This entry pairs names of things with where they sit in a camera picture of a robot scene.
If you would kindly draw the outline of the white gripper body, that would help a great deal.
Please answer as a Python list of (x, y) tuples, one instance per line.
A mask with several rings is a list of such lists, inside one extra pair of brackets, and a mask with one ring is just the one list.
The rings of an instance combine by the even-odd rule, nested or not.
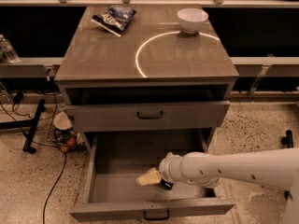
[(159, 172), (163, 180), (171, 183), (183, 180), (181, 162), (183, 158), (179, 155), (165, 157), (159, 164)]

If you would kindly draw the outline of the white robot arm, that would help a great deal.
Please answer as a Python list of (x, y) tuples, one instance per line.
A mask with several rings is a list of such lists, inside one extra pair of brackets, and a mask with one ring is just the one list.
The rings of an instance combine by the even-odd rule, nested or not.
[(285, 148), (231, 155), (191, 152), (168, 153), (157, 168), (136, 179), (140, 186), (184, 182), (214, 188), (222, 178), (244, 181), (289, 192), (281, 224), (299, 224), (299, 149)]

